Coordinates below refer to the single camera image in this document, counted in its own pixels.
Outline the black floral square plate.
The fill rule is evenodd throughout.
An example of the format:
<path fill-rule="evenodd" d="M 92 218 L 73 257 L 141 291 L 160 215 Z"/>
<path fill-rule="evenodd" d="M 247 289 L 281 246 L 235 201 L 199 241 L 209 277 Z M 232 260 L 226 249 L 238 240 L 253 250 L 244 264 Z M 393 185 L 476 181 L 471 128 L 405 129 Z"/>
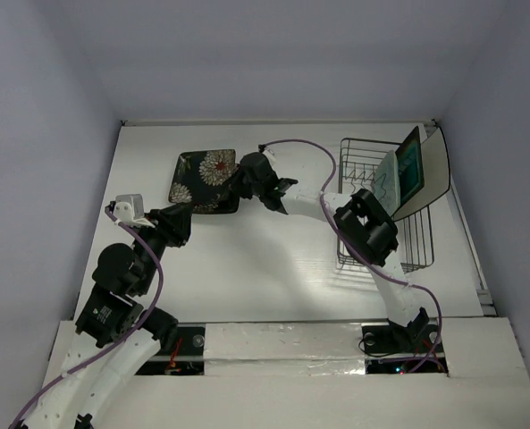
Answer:
<path fill-rule="evenodd" d="M 240 197 L 226 187 L 196 189 L 191 193 L 193 213 L 199 215 L 228 215 L 237 212 Z"/>

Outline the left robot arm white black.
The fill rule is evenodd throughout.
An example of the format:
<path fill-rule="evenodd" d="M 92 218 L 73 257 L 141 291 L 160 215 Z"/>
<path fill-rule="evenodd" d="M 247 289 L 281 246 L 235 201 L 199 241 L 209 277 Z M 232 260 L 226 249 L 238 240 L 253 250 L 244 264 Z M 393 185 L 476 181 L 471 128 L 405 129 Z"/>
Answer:
<path fill-rule="evenodd" d="M 98 428 L 128 381 L 156 353 L 171 350 L 178 321 L 158 308 L 158 287 L 149 307 L 137 298 L 162 282 L 167 248 L 184 246 L 193 205 L 146 212 L 139 194 L 121 195 L 105 214 L 133 238 L 102 250 L 94 286 L 75 322 L 60 373 L 14 418 L 13 428 Z"/>

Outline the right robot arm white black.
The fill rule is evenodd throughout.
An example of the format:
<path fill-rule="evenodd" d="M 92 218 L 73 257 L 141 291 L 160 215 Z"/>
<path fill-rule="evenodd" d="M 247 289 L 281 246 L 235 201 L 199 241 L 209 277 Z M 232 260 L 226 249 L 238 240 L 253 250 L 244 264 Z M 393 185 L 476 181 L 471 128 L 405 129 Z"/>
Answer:
<path fill-rule="evenodd" d="M 280 178 L 260 152 L 241 158 L 234 189 L 241 198 L 258 198 L 270 211 L 328 223 L 349 254 L 371 272 L 391 325 L 391 343 L 410 350 L 422 340 L 429 316 L 401 267 L 398 228 L 371 191 L 346 195 L 311 189 Z"/>

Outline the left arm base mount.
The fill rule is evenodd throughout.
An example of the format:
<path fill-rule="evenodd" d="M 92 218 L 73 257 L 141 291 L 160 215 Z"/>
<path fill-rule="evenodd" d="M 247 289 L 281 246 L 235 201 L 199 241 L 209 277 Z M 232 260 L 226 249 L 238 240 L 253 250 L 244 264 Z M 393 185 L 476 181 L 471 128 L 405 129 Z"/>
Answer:
<path fill-rule="evenodd" d="M 203 375 L 205 343 L 204 324 L 180 324 L 173 345 L 150 358 L 136 375 Z"/>

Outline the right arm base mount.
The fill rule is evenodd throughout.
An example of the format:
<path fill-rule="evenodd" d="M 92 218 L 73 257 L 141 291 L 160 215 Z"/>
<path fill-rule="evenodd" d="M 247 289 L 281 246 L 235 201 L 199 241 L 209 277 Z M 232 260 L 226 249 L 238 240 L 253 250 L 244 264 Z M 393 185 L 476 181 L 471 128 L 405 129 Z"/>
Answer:
<path fill-rule="evenodd" d="M 367 374 L 407 374 L 417 367 L 416 374 L 447 374 L 448 364 L 439 342 L 428 359 L 437 337 L 437 324 L 429 324 L 413 343 L 394 337 L 388 324 L 363 324 L 358 342 L 365 356 Z"/>

